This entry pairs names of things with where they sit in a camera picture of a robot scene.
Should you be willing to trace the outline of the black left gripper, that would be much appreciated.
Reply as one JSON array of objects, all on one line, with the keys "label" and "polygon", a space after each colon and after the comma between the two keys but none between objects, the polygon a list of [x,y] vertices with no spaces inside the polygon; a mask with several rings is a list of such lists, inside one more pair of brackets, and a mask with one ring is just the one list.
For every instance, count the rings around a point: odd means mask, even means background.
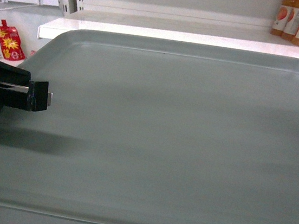
[{"label": "black left gripper", "polygon": [[0,61],[0,110],[7,106],[37,112],[50,106],[49,82],[29,80],[30,72]]}]

